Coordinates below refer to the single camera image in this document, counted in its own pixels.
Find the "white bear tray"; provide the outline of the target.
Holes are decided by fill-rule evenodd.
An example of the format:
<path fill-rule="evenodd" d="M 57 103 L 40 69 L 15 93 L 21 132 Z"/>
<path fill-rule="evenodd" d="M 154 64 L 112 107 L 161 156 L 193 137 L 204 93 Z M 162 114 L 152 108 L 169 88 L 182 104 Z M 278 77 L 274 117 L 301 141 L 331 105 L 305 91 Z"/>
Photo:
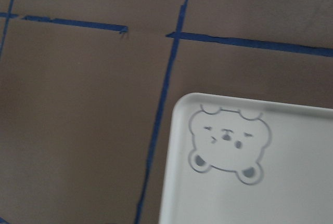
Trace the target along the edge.
<path fill-rule="evenodd" d="M 332 223 L 332 110 L 183 96 L 159 222 Z"/>

